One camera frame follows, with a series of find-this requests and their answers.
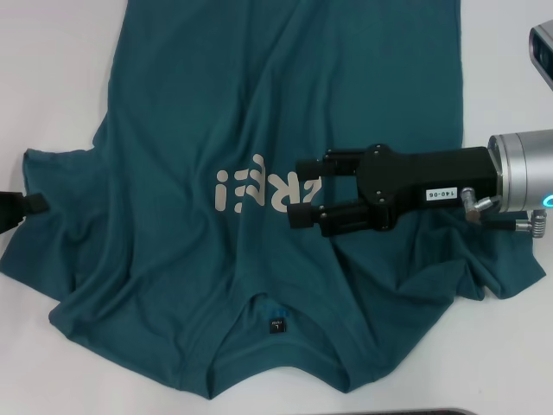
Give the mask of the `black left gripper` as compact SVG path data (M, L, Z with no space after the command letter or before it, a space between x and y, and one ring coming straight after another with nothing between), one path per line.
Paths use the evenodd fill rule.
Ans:
M23 195L19 192L0 192L0 234L16 228L25 215L42 214L49 210L42 194Z

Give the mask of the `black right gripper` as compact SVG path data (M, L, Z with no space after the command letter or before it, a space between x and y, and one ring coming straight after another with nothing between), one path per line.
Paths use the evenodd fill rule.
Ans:
M359 199L336 205L311 202L287 207L292 229L318 226L329 238L364 230L387 231L408 212L460 208L461 191L475 197L498 194L498 173L489 151L474 147L406 154L386 145L328 150L321 159L296 162L298 176L356 176Z

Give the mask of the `teal t-shirt with FREE print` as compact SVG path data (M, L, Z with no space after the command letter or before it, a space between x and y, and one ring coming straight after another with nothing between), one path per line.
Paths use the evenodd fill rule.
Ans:
M461 0L128 0L89 150L28 150L0 272L58 301L70 341L213 399L295 367L348 393L392 372L456 297L544 276L522 233L456 209L324 238L290 203L301 158L463 139Z

